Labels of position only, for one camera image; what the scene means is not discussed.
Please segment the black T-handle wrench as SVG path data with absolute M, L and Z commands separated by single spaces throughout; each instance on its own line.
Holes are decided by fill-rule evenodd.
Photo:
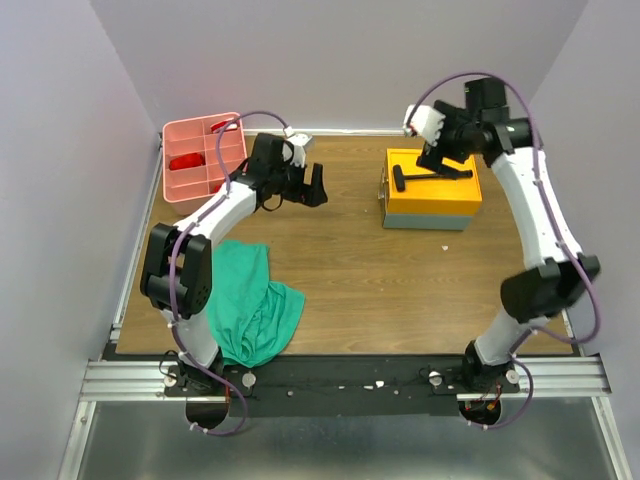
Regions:
M 472 178 L 474 176 L 472 170 L 458 170 L 449 166 L 442 165 L 438 171 L 426 174 L 405 174 L 402 166 L 395 164 L 392 167 L 392 177 L 398 192 L 404 192 L 409 181 L 419 180 L 459 180 Z

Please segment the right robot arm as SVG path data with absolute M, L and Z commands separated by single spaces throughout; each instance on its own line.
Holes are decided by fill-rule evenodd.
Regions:
M 518 230 L 524 269 L 500 286 L 501 308 L 490 327 L 465 350 L 462 384 L 483 391 L 507 378 L 514 355 L 534 333 L 548 334 L 550 319 L 582 295 L 593 297 L 601 265 L 572 235 L 550 184 L 539 129 L 532 113 L 511 115 L 516 88 L 484 72 L 463 74 L 465 105 L 426 96 L 406 110 L 403 130 L 424 141 L 418 166 L 444 173 L 447 159 L 479 155 L 502 187 Z

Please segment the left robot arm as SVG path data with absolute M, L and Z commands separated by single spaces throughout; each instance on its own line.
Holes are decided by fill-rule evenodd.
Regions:
M 308 207 L 328 201 L 322 165 L 315 164 L 311 180 L 305 181 L 312 145 L 311 135 L 290 128 L 283 137 L 258 134 L 251 154 L 209 201 L 184 220 L 151 229 L 140 291 L 165 317 L 179 358 L 192 365 L 187 382 L 201 395 L 214 393 L 222 380 L 213 364 L 219 346 L 205 315 L 213 291 L 213 248 L 274 196 Z

